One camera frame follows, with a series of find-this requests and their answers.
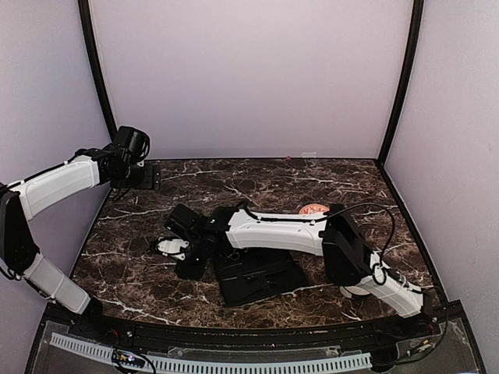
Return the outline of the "silver scissors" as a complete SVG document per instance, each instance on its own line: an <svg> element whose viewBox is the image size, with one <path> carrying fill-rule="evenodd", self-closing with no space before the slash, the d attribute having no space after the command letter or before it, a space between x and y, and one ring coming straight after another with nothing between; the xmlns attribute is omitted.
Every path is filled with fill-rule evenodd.
<svg viewBox="0 0 499 374"><path fill-rule="evenodd" d="M228 255L228 259L231 261L237 261L240 258L240 253L239 252L233 252L230 255Z"/></svg>

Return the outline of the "black zippered tool case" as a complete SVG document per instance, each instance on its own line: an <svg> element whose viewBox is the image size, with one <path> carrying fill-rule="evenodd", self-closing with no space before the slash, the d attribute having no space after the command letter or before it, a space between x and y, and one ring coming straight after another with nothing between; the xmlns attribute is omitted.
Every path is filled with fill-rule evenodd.
<svg viewBox="0 0 499 374"><path fill-rule="evenodd" d="M214 272L224 304L237 307L309 285L300 265L287 250L248 249L237 261L218 256Z"/></svg>

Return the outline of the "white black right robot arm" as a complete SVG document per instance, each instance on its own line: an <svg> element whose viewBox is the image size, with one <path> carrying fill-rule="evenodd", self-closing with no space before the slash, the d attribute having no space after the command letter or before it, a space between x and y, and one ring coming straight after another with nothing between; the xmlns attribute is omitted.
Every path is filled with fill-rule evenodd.
<svg viewBox="0 0 499 374"><path fill-rule="evenodd" d="M199 280L212 259L227 306L303 286L305 276L290 253L320 256L327 279L344 296L376 297L401 317L398 332L416 337L428 324L432 298L369 247L349 211L332 204L311 214L257 213L243 200L205 216L179 204L165 220L173 236L159 238L155 250L175 258L175 273L185 280Z"/></svg>

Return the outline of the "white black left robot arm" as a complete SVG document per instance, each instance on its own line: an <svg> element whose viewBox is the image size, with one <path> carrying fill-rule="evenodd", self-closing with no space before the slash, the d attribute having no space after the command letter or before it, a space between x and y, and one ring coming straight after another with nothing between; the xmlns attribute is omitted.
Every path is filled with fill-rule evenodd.
<svg viewBox="0 0 499 374"><path fill-rule="evenodd" d="M2 274L26 281L47 300L80 316L80 328L94 340L110 333L109 321L93 309L101 303L60 270L33 239L30 222L61 201L99 185L127 189L157 189L158 173L144 167L150 140L141 132L116 138L103 149L80 149L61 164L1 186Z"/></svg>

